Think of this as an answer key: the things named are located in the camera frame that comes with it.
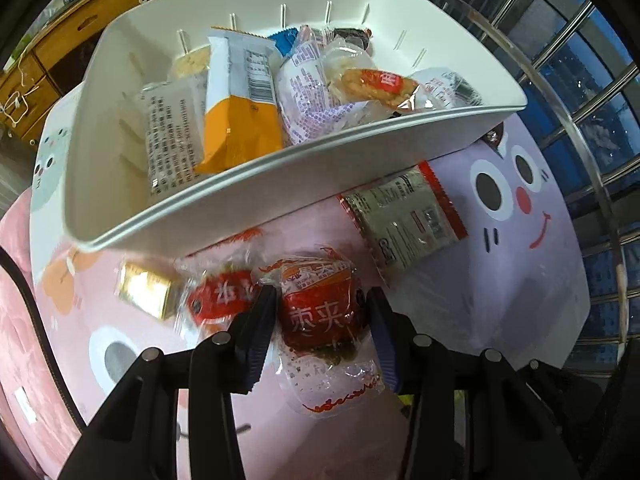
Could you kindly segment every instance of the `red label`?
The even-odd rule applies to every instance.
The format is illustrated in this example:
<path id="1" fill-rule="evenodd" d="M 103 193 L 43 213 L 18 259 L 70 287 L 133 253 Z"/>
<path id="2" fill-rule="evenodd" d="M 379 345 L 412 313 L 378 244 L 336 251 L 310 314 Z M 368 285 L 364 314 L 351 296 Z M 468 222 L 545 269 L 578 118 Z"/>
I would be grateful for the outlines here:
<path id="1" fill-rule="evenodd" d="M 353 339 L 360 331 L 359 310 L 351 302 L 350 278 L 286 294 L 279 316 L 284 341 L 307 350 Z"/>
<path id="2" fill-rule="evenodd" d="M 197 325 L 206 320 L 234 316 L 251 308 L 254 284 L 250 270 L 208 276 L 187 298 Z"/>
<path id="3" fill-rule="evenodd" d="M 381 70 L 363 70 L 362 81 L 391 94 L 399 94 L 402 88 L 402 76 Z"/>

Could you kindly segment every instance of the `black pupil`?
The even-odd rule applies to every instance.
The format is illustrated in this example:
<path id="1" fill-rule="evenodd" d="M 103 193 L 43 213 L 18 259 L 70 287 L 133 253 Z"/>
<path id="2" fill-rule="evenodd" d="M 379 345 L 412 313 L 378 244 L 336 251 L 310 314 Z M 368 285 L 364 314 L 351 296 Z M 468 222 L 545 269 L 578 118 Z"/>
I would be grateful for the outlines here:
<path id="1" fill-rule="evenodd" d="M 531 166 L 523 157 L 516 155 L 516 168 L 527 184 L 533 184 L 533 171 Z"/>
<path id="2" fill-rule="evenodd" d="M 476 176 L 476 191 L 482 203 L 491 211 L 498 211 L 502 205 L 500 188 L 486 173 L 478 173 Z"/>

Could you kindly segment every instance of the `cartoon mouth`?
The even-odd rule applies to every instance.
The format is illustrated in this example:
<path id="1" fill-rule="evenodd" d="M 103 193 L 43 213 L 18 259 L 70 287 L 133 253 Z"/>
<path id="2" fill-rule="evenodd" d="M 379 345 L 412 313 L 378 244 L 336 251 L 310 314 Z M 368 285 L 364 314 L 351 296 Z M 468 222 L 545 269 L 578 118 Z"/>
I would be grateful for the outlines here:
<path id="1" fill-rule="evenodd" d="M 529 249 L 535 249 L 536 247 L 538 247 L 542 243 L 542 239 L 545 237 L 546 223 L 549 220 L 551 220 L 551 215 L 545 213 L 544 211 L 542 212 L 542 214 L 545 216 L 545 223 L 542 225 L 542 231 L 540 232 L 540 236 L 533 241 L 533 243 L 529 246 Z"/>

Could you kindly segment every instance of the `cartoon nose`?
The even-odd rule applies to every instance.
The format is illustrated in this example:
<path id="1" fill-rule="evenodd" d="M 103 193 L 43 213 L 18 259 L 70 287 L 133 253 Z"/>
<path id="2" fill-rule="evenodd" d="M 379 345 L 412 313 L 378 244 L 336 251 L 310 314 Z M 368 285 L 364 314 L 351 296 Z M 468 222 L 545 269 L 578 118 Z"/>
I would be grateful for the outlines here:
<path id="1" fill-rule="evenodd" d="M 516 200 L 525 215 L 531 213 L 531 199 L 522 186 L 516 189 Z"/>

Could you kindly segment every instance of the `red package edge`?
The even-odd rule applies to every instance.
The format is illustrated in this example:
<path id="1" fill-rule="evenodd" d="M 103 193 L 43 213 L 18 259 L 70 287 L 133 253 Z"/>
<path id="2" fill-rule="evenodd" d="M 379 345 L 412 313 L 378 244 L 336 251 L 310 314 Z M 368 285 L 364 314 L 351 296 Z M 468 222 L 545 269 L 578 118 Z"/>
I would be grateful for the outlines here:
<path id="1" fill-rule="evenodd" d="M 462 223 L 460 215 L 458 215 L 458 212 L 453 207 L 451 200 L 449 200 L 447 193 L 445 193 L 444 189 L 442 189 L 442 184 L 440 184 L 440 181 L 438 180 L 436 174 L 433 173 L 431 166 L 429 166 L 428 163 L 424 160 L 420 164 L 418 164 L 418 169 L 420 170 L 420 173 L 422 173 L 422 176 L 427 181 L 429 186 L 431 186 L 433 194 L 435 195 L 440 208 L 442 208 L 442 210 L 444 211 L 444 215 L 447 217 L 447 220 L 449 221 L 449 224 L 451 225 L 451 228 L 453 229 L 453 232 L 455 233 L 458 240 L 466 238 L 468 236 L 468 233 L 466 232 L 465 225 Z"/>

